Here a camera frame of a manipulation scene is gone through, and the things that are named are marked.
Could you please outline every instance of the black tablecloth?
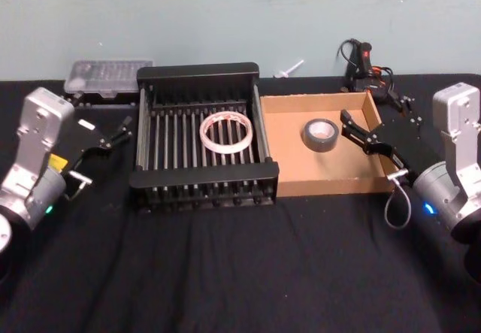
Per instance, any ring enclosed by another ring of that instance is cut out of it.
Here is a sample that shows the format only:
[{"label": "black tablecloth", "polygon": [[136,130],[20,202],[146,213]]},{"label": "black tablecloth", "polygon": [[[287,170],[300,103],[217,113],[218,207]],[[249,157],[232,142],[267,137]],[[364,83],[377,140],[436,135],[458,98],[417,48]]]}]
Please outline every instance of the black tablecloth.
[{"label": "black tablecloth", "polygon": [[[423,138],[441,154],[428,126],[431,97],[459,81],[481,87],[480,76],[466,74],[396,80],[416,99]],[[0,83],[2,174],[14,158],[23,97],[37,86],[62,91],[59,81]],[[339,87],[339,78],[289,78],[262,80],[259,89]],[[105,131],[126,114],[137,112],[79,112]],[[413,220],[402,232],[383,222],[386,195],[138,216],[126,204],[134,154],[132,142],[84,166],[95,188],[44,219],[24,271],[0,298],[1,331],[481,331],[481,288],[464,272],[465,247],[413,194]]]}]

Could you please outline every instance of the cardboard tray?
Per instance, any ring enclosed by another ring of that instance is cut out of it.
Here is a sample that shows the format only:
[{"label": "cardboard tray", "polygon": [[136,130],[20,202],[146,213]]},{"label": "cardboard tray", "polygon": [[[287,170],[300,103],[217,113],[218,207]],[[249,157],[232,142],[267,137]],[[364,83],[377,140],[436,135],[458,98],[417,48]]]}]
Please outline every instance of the cardboard tray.
[{"label": "cardboard tray", "polygon": [[[371,130],[381,123],[371,95],[365,92],[263,96],[265,130],[271,156],[279,163],[277,196],[388,192],[386,175],[395,166],[385,156],[367,156],[340,134],[340,111]],[[327,153],[308,149],[301,139],[305,124],[317,118],[337,124],[336,147]]]}]

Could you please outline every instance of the white cable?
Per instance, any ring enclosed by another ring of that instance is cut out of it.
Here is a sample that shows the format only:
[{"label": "white cable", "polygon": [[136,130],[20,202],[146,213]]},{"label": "white cable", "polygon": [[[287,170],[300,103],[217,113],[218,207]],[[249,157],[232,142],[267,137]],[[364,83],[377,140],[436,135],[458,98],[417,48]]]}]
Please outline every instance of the white cable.
[{"label": "white cable", "polygon": [[389,222],[389,218],[388,218],[388,209],[389,209],[389,205],[391,204],[391,200],[392,198],[394,197],[394,194],[396,193],[396,187],[394,188],[394,190],[392,190],[392,193],[391,195],[389,196],[389,199],[388,201],[386,202],[386,206],[384,207],[384,220],[386,221],[386,224],[390,227],[390,228],[393,228],[393,229],[396,229],[396,230],[402,230],[404,228],[407,227],[407,224],[409,224],[409,221],[411,220],[411,200],[409,199],[409,196],[407,196],[407,193],[404,191],[403,187],[400,185],[398,179],[396,177],[390,179],[391,181],[394,182],[394,184],[396,184],[396,187],[403,193],[404,195],[404,198],[406,199],[406,203],[407,203],[407,217],[406,217],[406,221],[401,224],[400,226],[395,226],[394,224],[392,224],[391,222]]},{"label": "white cable", "polygon": [[[222,120],[235,121],[246,127],[246,136],[241,141],[232,145],[221,145],[214,143],[207,136],[207,131],[209,128]],[[221,111],[209,115],[204,119],[199,128],[199,135],[201,137],[202,144],[209,150],[218,154],[235,154],[240,153],[244,149],[248,148],[250,143],[253,141],[253,124],[250,120],[243,114],[235,113],[232,111]]]}]

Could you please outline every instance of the black cable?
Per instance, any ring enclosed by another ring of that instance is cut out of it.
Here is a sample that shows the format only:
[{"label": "black cable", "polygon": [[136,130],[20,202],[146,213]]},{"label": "black cable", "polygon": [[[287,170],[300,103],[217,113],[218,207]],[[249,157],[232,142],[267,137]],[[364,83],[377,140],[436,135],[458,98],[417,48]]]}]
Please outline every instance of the black cable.
[{"label": "black cable", "polygon": [[386,72],[389,75],[389,91],[393,91],[395,84],[394,84],[394,73],[392,72],[391,68],[388,68],[387,66],[374,66],[375,68],[378,68],[379,70],[382,70]]},{"label": "black cable", "polygon": [[351,41],[351,40],[344,40],[343,43],[339,46],[339,48],[337,49],[337,56],[339,56],[339,53],[343,56],[343,58],[351,65],[355,66],[355,67],[358,67],[357,64],[355,64],[354,62],[351,61],[351,59],[349,59],[346,54],[344,53],[344,45],[345,44],[351,44],[352,45],[352,48],[354,49],[355,48],[355,45],[354,43]]}]

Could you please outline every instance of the duct tape roll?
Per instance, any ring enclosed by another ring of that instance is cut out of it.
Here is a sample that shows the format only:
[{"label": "duct tape roll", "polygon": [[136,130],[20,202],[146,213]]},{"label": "duct tape roll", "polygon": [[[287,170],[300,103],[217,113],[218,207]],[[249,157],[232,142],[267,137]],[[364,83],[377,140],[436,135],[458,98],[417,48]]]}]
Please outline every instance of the duct tape roll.
[{"label": "duct tape roll", "polygon": [[302,141],[317,153],[326,153],[336,146],[339,129],[327,119],[309,121],[302,130]]}]

